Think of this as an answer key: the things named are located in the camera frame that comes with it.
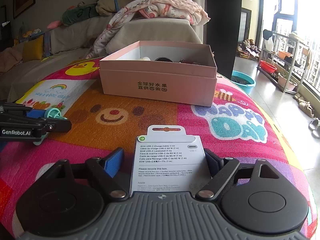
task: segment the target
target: slipper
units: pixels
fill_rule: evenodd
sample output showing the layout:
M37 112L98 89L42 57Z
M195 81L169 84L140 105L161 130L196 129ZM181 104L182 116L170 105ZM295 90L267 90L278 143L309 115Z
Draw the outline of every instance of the slipper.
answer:
M298 94L298 93L293 96L293 98L294 98L295 100L297 100L297 99L300 98L300 97L301 97L301 95Z
M306 102L307 102L307 101L304 100L303 97L298 98L297 101L298 101L299 104L300 104L301 102L302 102L302 103L306 103Z
M320 124L318 124L317 127L312 131L312 135L318 139L320 138L319 127L320 127Z
M311 120L311 122L309 124L309 129L313 131L313 130L317 129L317 127L319 127L319 126L320 126L320 120L315 117L314 119Z
M308 116L313 117L313 108L310 105L310 102L301 102L299 103L299 108L305 112Z

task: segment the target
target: tiled floor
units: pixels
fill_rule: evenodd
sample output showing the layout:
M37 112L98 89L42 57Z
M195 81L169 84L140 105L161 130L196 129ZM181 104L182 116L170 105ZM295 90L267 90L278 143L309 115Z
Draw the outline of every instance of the tiled floor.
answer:
M236 57L234 70L251 76L257 82L249 95L279 124L305 171L320 215L320 139L312 136L308 128L311 118L298 108L292 95L282 96L282 92L256 68L257 64L257 61ZM320 226L316 238L320 239Z

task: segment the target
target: colorful play mat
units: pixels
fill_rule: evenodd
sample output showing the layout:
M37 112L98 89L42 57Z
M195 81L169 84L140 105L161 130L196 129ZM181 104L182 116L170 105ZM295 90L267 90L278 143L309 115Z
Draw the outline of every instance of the colorful play mat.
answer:
M234 157L242 163L268 160L306 197L309 213L301 233L308 238L314 234L316 206L294 152L271 118L240 88L218 74L211 107L105 95L99 60L66 66L17 101L37 109L60 109L72 129L50 134L40 146L30 142L0 145L0 220L11 234L17 237L23 231L15 212L18 198L53 163L60 159L81 163L122 147L122 170L130 174L135 138L153 124L181 125L187 134L199 135L203 146L220 157Z

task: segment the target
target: pink blanket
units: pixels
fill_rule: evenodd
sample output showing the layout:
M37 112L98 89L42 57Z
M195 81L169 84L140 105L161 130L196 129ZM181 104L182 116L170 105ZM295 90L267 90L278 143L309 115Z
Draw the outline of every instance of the pink blanket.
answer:
M210 20L203 8L192 0L135 0L113 16L107 28L94 42L86 58L98 57L98 49L103 49L120 28L130 22L138 11L145 18L186 19L191 25L203 25Z

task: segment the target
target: shoe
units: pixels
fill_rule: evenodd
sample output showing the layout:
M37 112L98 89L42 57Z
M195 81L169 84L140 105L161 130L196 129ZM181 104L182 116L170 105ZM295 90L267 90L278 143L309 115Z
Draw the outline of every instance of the shoe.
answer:
M306 103L306 102L307 102L306 100L304 100L303 97L298 98L297 101L298 101L299 104L300 104L300 103Z
M277 74L277 73L272 73L272 74L270 74L270 75L271 75L271 77L272 77L275 81L278 82L278 80L279 80L279 74Z
M299 108L305 112L309 117L313 118L313 108L310 105L310 102L301 102L299 103Z
M289 64L291 64L291 63L292 63L292 57L285 56L285 57L284 57L284 61L287 62L287 63L289 63ZM294 63L294 65L295 65L296 67L301 68L301 64L299 64L297 61Z
M313 131L313 130L317 129L317 127L319 127L319 126L320 126L320 120L315 117L314 119L311 120L311 122L309 124L309 129Z
M320 124L318 124L316 128L312 131L312 135L318 139L320 138L319 127L320 127Z
M301 95L298 94L298 93L293 96L293 98L294 98L295 100L298 100L298 98L300 98L300 97L301 97Z

